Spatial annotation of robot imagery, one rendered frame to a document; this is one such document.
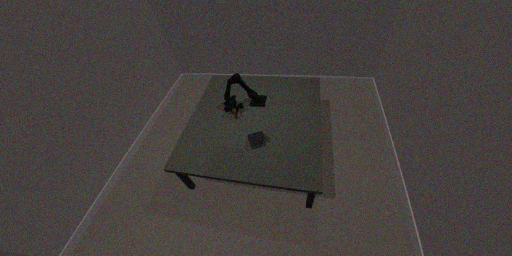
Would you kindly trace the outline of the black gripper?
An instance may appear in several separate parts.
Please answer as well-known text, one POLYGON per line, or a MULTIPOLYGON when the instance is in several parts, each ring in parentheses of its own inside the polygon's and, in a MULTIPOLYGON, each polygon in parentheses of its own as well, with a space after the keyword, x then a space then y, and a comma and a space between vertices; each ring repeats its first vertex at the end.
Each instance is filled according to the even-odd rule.
MULTIPOLYGON (((230 107, 224 107, 224 110, 225 112, 232 112, 233 113, 233 110, 232 109, 235 109, 236 108, 236 114, 237 112, 239 111, 239 108, 244 108, 243 104, 242 103, 239 103, 239 105, 234 105, 232 104, 230 107)), ((234 113, 233 113, 234 114, 234 113)))

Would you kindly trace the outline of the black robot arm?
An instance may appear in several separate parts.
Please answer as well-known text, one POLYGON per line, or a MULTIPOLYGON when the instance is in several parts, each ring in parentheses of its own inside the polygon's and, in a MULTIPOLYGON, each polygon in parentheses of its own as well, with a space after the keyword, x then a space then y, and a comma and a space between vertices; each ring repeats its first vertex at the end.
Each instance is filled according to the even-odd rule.
POLYGON ((257 92, 250 89, 249 86, 241 79, 241 76, 238 73, 235 73, 227 80, 226 92, 224 94, 225 102, 223 103, 225 107, 230 107, 232 104, 236 105, 236 96, 233 95, 230 97, 231 84, 235 83, 238 83, 247 92, 248 97, 253 100, 253 104, 259 103, 260 100, 258 99, 257 92))

